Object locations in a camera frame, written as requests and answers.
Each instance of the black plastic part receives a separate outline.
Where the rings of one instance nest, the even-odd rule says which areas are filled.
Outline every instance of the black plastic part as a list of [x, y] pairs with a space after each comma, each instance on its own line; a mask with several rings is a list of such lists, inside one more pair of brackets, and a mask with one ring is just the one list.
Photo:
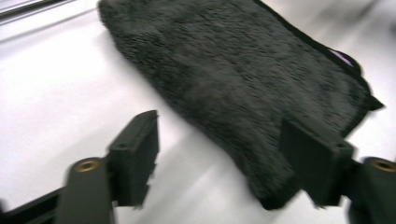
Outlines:
[[369, 212], [365, 209], [356, 207], [353, 203], [348, 210], [349, 222], [351, 224], [373, 224]]
[[141, 206], [146, 198], [159, 152], [157, 117], [155, 110], [139, 114], [109, 147], [106, 158], [118, 206]]
[[378, 99], [376, 99], [374, 96], [371, 97], [371, 108], [370, 110], [377, 110], [384, 107], [384, 104], [382, 104]]
[[41, 198], [4, 213], [0, 223], [52, 223], [60, 192], [61, 190], [57, 189]]
[[396, 223], [396, 163], [367, 158], [361, 168], [361, 193], [374, 224]]
[[106, 160], [88, 158], [69, 171], [57, 205], [56, 224], [114, 223]]
[[0, 201], [0, 223], [6, 223], [6, 221], [6, 214], [4, 214], [3, 205]]
[[353, 164], [353, 146], [318, 121], [293, 114], [283, 120], [280, 150], [317, 206], [338, 205], [343, 172]]

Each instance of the dark gray microfiber cloth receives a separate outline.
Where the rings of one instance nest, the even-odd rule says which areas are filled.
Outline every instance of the dark gray microfiber cloth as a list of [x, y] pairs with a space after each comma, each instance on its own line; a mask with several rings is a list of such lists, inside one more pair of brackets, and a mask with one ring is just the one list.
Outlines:
[[345, 136], [373, 107], [359, 70], [261, 2], [102, 0], [99, 11], [122, 55], [231, 155], [266, 209], [299, 189], [277, 149], [289, 111]]

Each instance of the metal screw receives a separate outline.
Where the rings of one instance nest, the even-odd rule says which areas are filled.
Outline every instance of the metal screw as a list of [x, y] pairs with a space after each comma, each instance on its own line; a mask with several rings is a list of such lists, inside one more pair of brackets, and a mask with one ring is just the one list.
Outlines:
[[77, 172], [88, 172], [99, 166], [99, 161], [84, 161], [76, 166]]
[[376, 160], [372, 162], [372, 165], [377, 169], [396, 173], [396, 165], [392, 162]]

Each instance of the black mount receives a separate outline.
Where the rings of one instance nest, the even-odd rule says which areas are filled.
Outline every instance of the black mount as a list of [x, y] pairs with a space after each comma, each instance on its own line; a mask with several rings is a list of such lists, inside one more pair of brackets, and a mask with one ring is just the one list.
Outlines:
[[283, 120], [279, 141], [302, 188], [318, 207], [347, 196], [352, 224], [396, 223], [396, 163], [352, 160], [354, 147], [317, 120], [293, 114]]
[[104, 158], [87, 158], [69, 169], [66, 185], [7, 213], [0, 223], [115, 223], [113, 205], [142, 206], [159, 152], [157, 112], [136, 116]]

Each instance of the white table surface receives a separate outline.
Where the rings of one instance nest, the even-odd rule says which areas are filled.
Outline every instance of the white table surface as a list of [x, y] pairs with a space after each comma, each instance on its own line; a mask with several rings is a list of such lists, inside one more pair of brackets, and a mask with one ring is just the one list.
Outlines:
[[[396, 153], [396, 1], [264, 1], [319, 42], [354, 57], [387, 107], [348, 137], [356, 160]], [[348, 223], [348, 202], [315, 209], [300, 192], [265, 211], [230, 157], [181, 119], [115, 50], [95, 3], [0, 26], [0, 198], [6, 210], [53, 191], [66, 169], [106, 147], [135, 115], [157, 109], [161, 152], [143, 210], [119, 223]]]

